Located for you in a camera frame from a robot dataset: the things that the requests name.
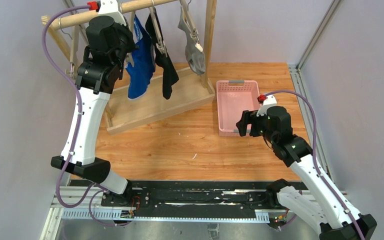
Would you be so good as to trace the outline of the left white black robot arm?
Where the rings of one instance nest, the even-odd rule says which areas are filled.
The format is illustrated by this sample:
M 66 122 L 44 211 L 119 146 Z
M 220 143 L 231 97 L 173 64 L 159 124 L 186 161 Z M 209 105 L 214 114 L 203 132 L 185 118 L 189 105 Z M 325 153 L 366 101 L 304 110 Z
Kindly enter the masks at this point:
M 86 28 L 89 44 L 74 83 L 76 106 L 67 143 L 50 165 L 105 188 L 120 202 L 132 196 L 130 180 L 96 156 L 96 142 L 104 110 L 115 82 L 123 76 L 124 61 L 136 45 L 123 16 L 99 15 Z

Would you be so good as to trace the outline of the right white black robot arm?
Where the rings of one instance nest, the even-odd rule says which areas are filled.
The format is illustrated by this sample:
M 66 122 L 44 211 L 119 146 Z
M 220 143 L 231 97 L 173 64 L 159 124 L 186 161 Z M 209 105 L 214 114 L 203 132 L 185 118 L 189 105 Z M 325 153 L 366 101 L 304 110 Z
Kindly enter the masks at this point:
M 293 211 L 317 233 L 321 240 L 369 240 L 377 227 L 371 214 L 362 214 L 335 186 L 313 155 L 308 142 L 293 133 L 291 116 L 282 106 L 265 113 L 245 110 L 236 123 L 240 136 L 262 136 L 274 154 L 300 177 L 315 199 L 302 196 L 291 183 L 279 179 L 266 192 L 273 207 Z

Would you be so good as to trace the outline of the wooden clip hanger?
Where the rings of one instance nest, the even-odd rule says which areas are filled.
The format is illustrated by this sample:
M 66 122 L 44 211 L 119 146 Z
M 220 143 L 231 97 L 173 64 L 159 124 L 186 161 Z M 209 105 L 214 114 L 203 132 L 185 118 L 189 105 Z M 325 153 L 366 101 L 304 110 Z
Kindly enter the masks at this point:
M 134 21 L 135 21 L 135 15 L 136 15 L 136 11 L 132 11 L 130 13 L 130 18 L 129 20 L 126 21 L 126 24 L 127 24 L 127 27 L 131 33 L 131 37 L 132 39 L 129 40 L 128 42 L 128 53 L 126 54 L 126 57 L 125 57 L 125 64 L 124 64 L 124 67 L 127 68 L 129 65 L 131 65 L 132 67 L 135 66 L 135 62 L 134 62 L 134 59 L 133 59 L 133 55 L 132 55 L 132 52 L 134 51 L 134 47 L 133 45 L 135 44 L 135 40 L 134 40 Z

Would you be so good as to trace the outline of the blue white underwear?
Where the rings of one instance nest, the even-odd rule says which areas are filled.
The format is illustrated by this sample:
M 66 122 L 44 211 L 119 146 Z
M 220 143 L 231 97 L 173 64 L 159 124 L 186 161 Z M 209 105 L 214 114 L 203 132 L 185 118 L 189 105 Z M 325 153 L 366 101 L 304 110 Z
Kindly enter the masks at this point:
M 133 19 L 133 29 L 137 49 L 131 53 L 133 64 L 129 63 L 126 68 L 130 76 L 127 92 L 130 100 L 138 99 L 146 93 L 156 70 L 152 39 L 136 15 Z

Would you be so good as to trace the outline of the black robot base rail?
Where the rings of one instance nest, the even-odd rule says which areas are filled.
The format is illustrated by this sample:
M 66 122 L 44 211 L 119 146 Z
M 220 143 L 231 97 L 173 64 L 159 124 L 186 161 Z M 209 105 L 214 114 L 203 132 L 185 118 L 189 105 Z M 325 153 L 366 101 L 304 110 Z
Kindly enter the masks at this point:
M 256 211 L 283 214 L 285 207 L 266 193 L 270 181 L 132 180 L 130 199 L 113 193 L 94 197 L 94 207 L 133 211 L 139 218 L 251 219 Z

